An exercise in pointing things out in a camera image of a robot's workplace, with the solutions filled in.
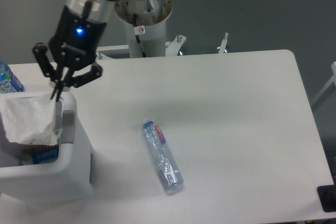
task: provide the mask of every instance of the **clear plastic bottle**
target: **clear plastic bottle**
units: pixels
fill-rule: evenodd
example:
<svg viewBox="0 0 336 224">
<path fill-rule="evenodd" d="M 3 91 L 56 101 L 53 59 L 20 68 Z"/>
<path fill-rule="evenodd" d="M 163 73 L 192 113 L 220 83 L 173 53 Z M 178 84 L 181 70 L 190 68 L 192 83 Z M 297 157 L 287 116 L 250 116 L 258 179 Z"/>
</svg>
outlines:
<svg viewBox="0 0 336 224">
<path fill-rule="evenodd" d="M 24 92 L 22 83 L 13 74 L 10 67 L 0 61 L 0 93 Z"/>
<path fill-rule="evenodd" d="M 174 193 L 183 185 L 184 179 L 162 131 L 157 123 L 145 121 L 141 133 L 165 191 Z"/>
</svg>

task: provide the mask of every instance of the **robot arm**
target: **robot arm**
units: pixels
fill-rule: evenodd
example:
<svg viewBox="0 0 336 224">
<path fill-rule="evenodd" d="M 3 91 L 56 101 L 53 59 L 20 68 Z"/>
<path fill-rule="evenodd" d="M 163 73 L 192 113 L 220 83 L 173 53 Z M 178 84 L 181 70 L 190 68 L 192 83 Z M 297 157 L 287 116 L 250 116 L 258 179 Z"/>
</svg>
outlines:
<svg viewBox="0 0 336 224">
<path fill-rule="evenodd" d="M 54 86 L 56 100 L 71 86 L 80 87 L 102 75 L 96 63 L 96 48 L 114 8 L 116 0 L 67 0 L 55 35 L 48 44 L 38 43 L 33 54 L 45 77 Z M 46 52 L 50 49 L 57 68 L 50 64 Z M 74 72 L 91 65 L 81 76 Z"/>
</svg>

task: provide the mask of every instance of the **white table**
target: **white table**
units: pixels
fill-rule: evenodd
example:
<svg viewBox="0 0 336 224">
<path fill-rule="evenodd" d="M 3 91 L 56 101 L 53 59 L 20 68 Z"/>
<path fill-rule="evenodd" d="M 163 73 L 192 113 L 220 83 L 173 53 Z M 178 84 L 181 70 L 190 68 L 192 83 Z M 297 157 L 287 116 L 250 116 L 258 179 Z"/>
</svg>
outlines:
<svg viewBox="0 0 336 224">
<path fill-rule="evenodd" d="M 332 184 L 294 55 L 286 50 L 103 59 L 103 77 L 71 91 L 96 150 L 89 199 L 0 197 L 1 223 L 271 223 L 336 217 L 316 188 Z M 36 64 L 13 65 L 49 90 Z M 140 138 L 157 120 L 185 179 L 167 196 Z"/>
</svg>

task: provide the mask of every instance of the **blue led light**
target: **blue led light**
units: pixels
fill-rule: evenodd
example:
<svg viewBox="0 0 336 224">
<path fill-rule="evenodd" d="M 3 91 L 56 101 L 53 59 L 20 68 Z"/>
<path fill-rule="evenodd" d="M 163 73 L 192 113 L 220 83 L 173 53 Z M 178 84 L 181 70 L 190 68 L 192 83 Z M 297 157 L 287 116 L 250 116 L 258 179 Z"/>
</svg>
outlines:
<svg viewBox="0 0 336 224">
<path fill-rule="evenodd" d="M 76 29 L 76 32 L 77 32 L 78 35 L 82 35 L 82 34 L 84 33 L 84 30 L 83 30 L 82 27 L 78 27 L 78 28 Z"/>
</svg>

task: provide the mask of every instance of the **bottle label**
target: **bottle label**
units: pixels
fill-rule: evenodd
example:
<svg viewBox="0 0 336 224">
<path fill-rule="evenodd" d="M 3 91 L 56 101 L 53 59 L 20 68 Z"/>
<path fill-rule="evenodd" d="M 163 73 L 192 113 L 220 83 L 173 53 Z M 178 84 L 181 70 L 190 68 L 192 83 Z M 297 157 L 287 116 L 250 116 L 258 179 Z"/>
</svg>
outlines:
<svg viewBox="0 0 336 224">
<path fill-rule="evenodd" d="M 17 92 L 15 87 L 11 83 L 11 79 L 0 81 L 0 90 L 2 93 L 14 93 Z"/>
<path fill-rule="evenodd" d="M 156 123 L 153 123 L 154 130 L 159 137 L 159 141 L 162 145 L 166 143 L 166 139 L 164 138 L 162 131 L 160 130 L 159 126 Z"/>
</svg>

